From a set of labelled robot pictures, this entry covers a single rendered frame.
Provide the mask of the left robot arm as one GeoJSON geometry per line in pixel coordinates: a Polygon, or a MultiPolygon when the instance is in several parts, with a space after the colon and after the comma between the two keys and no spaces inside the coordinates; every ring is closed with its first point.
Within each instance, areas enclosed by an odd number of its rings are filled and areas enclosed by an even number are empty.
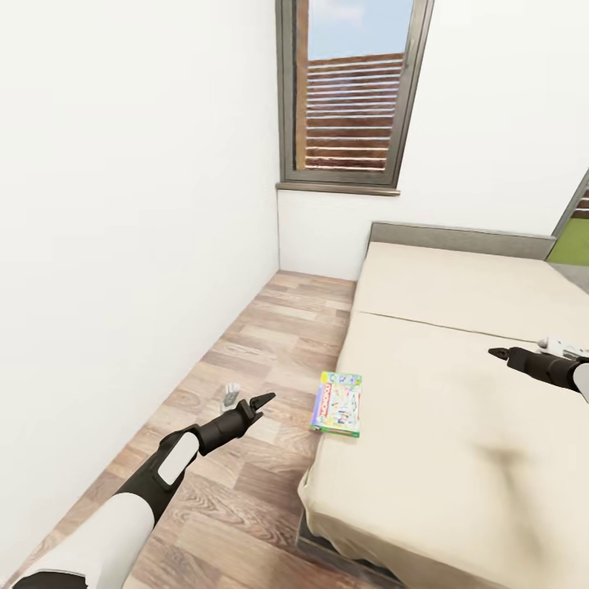
{"type": "Polygon", "coordinates": [[[184,480],[197,452],[208,455],[241,438],[276,393],[242,399],[240,384],[224,388],[220,416],[202,426],[174,431],[84,524],[7,589],[123,589],[153,528],[184,480]]]}

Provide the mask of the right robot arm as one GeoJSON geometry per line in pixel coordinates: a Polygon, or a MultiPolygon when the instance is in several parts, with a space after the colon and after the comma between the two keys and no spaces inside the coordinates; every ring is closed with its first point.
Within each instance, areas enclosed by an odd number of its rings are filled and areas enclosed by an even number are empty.
{"type": "Polygon", "coordinates": [[[589,405],[589,357],[584,347],[552,335],[537,344],[535,353],[518,347],[490,348],[488,352],[507,361],[511,369],[580,393],[589,405]]]}

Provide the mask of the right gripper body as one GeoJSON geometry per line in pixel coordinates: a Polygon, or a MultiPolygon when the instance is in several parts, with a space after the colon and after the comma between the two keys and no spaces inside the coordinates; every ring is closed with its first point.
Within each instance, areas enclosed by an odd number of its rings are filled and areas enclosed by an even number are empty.
{"type": "Polygon", "coordinates": [[[514,347],[507,358],[507,367],[528,374],[536,380],[555,385],[555,382],[550,377],[550,368],[561,357],[533,353],[527,349],[514,347]]]}

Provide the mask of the board game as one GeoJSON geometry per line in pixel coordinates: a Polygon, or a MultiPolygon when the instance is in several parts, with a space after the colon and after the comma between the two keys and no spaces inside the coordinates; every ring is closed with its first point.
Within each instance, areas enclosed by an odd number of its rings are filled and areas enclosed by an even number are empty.
{"type": "Polygon", "coordinates": [[[358,437],[362,376],[323,371],[312,416],[312,429],[358,437]]]}

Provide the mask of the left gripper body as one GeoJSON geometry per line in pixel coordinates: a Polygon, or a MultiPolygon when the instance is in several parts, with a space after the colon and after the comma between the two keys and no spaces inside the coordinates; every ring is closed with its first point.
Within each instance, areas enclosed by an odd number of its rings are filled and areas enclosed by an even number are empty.
{"type": "Polygon", "coordinates": [[[251,426],[255,414],[246,399],[242,399],[233,410],[227,411],[214,418],[214,422],[221,433],[222,445],[234,438],[241,438],[251,426]]]}

